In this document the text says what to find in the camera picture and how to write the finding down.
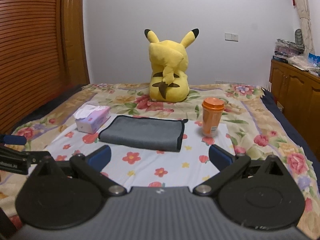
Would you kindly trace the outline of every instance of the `pikachu plush toy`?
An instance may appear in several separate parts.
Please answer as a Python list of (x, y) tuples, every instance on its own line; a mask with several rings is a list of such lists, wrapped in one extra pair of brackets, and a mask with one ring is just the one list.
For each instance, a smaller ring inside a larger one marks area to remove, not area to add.
[(188, 77), (185, 74), (189, 62), (186, 48), (196, 39), (199, 30), (187, 33), (180, 43), (159, 41), (156, 34), (148, 29), (144, 34), (150, 42), (150, 98), (171, 103), (183, 101), (189, 94)]

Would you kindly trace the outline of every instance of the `tissue box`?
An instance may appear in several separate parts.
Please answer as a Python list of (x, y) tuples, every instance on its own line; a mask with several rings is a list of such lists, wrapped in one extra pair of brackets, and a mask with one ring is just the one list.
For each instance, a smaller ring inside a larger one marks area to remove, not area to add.
[(86, 118), (76, 119), (78, 131), (95, 133), (111, 116), (110, 107), (93, 111)]

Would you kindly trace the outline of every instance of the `orange cup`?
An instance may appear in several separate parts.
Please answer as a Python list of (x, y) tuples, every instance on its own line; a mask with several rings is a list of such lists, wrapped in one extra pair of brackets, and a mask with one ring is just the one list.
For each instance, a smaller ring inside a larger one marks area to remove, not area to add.
[(202, 133), (206, 137), (214, 137), (218, 133), (218, 125), (224, 110), (224, 101), (218, 98), (206, 98), (202, 102)]

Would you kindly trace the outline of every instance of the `gray towel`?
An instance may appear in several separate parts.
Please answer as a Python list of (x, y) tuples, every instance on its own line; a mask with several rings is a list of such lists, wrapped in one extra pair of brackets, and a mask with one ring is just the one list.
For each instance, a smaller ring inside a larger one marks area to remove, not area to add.
[(179, 152), (187, 121), (119, 115), (99, 133), (99, 139), (134, 148)]

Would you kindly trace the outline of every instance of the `curtain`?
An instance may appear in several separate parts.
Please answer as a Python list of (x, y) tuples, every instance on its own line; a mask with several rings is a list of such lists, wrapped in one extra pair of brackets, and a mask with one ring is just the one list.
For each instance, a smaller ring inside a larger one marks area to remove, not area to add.
[(312, 35), (311, 35), (311, 23), (309, 14), (308, 0), (295, 0), (298, 9), (298, 15), (300, 18), (300, 27), (302, 30), (302, 38), (305, 46), (304, 55), (308, 56), (311, 52), (314, 54)]

